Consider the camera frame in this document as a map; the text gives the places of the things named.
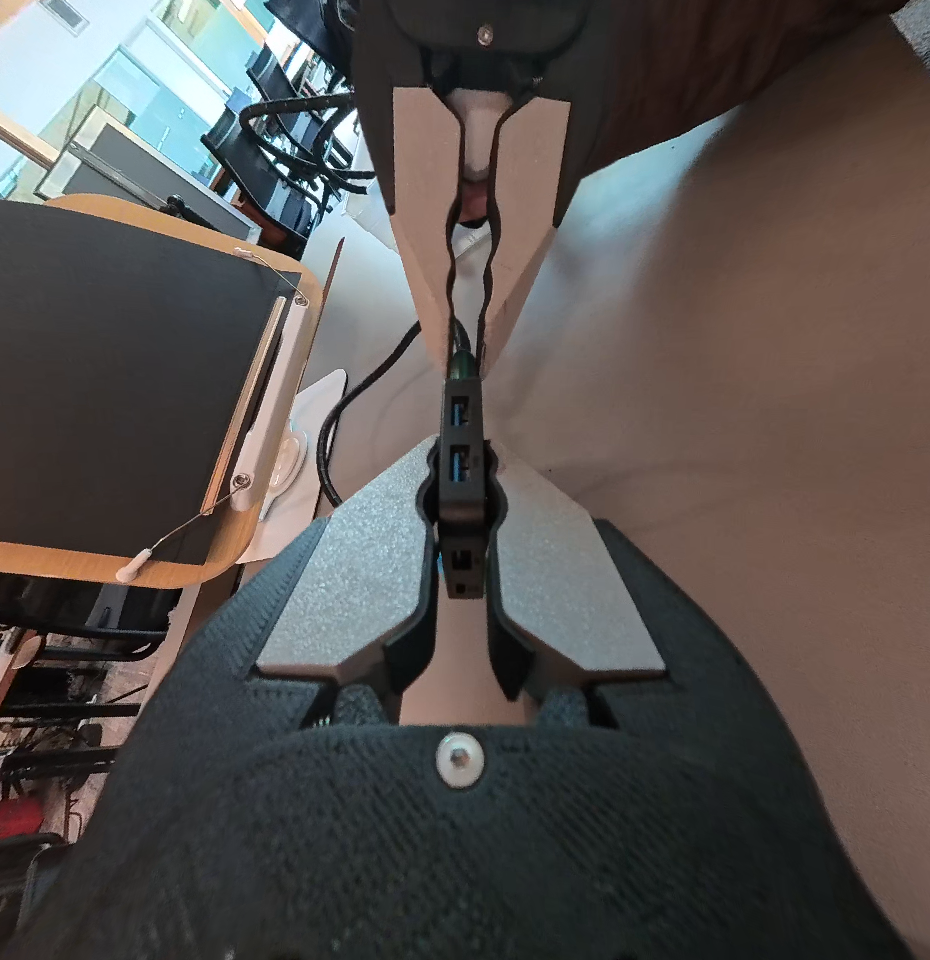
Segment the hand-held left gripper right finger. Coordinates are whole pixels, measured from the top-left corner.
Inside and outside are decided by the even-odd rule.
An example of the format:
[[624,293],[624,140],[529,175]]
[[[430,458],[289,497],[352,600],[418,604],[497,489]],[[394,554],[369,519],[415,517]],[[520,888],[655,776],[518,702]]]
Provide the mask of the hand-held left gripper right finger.
[[665,676],[592,517],[504,446],[488,454],[488,652],[506,699]]

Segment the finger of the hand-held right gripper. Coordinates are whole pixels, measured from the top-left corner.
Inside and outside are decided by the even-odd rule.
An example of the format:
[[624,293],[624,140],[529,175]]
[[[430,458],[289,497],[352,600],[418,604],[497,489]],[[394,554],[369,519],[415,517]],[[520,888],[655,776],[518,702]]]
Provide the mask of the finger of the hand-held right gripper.
[[488,217],[492,249],[479,317],[479,367],[504,350],[557,231],[568,102],[528,100],[498,121],[492,143]]
[[460,208],[462,126],[428,87],[393,94],[392,231],[424,343],[445,374],[453,339],[451,235]]

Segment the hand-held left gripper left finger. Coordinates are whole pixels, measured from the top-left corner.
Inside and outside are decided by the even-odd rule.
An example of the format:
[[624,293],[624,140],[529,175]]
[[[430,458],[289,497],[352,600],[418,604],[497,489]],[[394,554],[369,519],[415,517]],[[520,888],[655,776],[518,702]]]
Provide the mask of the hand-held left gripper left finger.
[[400,698],[435,646],[437,563],[422,440],[319,524],[316,545],[256,661],[274,678],[366,685]]

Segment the dark grey USB hub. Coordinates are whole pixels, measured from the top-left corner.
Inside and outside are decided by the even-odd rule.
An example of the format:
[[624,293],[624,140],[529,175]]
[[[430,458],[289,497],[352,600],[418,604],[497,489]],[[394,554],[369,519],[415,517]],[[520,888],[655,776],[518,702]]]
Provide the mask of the dark grey USB hub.
[[482,386],[447,379],[438,448],[438,541],[450,599],[484,596],[488,550]]

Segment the group of black office chairs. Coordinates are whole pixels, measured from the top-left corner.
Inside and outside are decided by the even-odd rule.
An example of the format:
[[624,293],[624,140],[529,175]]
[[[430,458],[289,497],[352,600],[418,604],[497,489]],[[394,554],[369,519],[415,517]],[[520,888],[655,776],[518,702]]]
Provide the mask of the group of black office chairs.
[[260,230],[267,249],[301,259],[327,214],[368,192],[375,175],[357,165],[340,138],[357,126],[354,94],[340,72],[323,91],[294,82],[264,44],[246,67],[254,97],[225,107],[202,144],[218,163],[238,210]]

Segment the silver computer monitor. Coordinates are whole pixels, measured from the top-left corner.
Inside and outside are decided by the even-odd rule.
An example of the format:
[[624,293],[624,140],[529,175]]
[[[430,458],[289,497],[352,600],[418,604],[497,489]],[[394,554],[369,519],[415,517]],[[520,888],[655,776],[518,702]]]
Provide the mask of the silver computer monitor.
[[116,198],[0,200],[0,573],[207,582],[250,546],[323,306],[302,263]]

